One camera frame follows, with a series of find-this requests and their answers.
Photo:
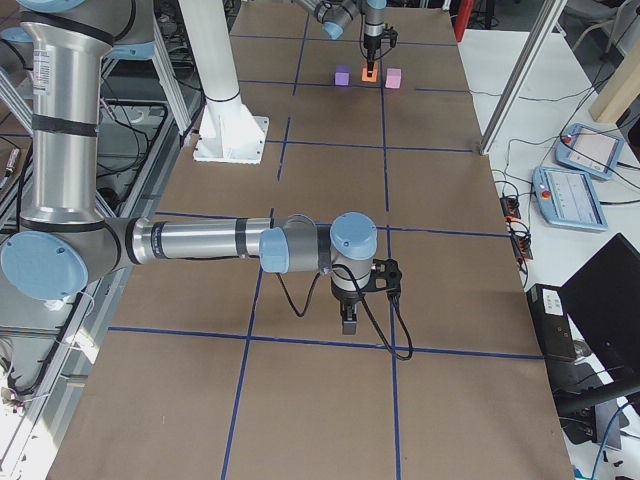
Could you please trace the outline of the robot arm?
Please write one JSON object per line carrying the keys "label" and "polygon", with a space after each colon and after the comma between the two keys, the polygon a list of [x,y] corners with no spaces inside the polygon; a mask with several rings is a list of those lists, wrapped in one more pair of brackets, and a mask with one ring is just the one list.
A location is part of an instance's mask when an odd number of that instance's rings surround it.
{"label": "robot arm", "polygon": [[365,59],[364,80],[377,75],[379,60],[385,55],[382,42],[389,41],[389,49],[395,47],[397,32],[385,22],[386,1],[320,1],[302,0],[295,4],[309,13],[331,40],[337,40],[356,18],[361,20],[359,42]]}
{"label": "robot arm", "polygon": [[[259,258],[275,273],[330,274],[340,302],[343,334],[356,328],[364,292],[376,291],[380,262],[374,222],[361,213],[329,227],[304,215],[288,219],[238,218],[196,223],[104,218],[96,210],[96,166],[101,63],[113,47],[151,50],[149,1],[18,1],[21,26],[33,41],[33,194],[18,215],[21,231],[1,247],[1,267],[20,292],[55,300],[133,264],[154,260]],[[381,49],[386,1],[296,1],[331,38],[362,16],[367,74]],[[258,164],[268,119],[244,105],[222,1],[179,1],[202,87],[205,108],[195,160]]]}

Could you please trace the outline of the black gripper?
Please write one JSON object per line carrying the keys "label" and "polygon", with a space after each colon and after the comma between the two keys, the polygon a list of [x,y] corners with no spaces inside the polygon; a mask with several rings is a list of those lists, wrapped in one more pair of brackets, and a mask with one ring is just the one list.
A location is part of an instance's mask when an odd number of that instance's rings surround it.
{"label": "black gripper", "polygon": [[366,50],[366,65],[365,65],[365,75],[374,75],[376,70],[377,61],[375,59],[375,54],[381,48],[381,35],[363,35],[363,46]]}
{"label": "black gripper", "polygon": [[358,325],[356,305],[362,300],[362,296],[357,291],[347,291],[340,288],[333,289],[332,294],[341,304],[342,334],[355,335]]}

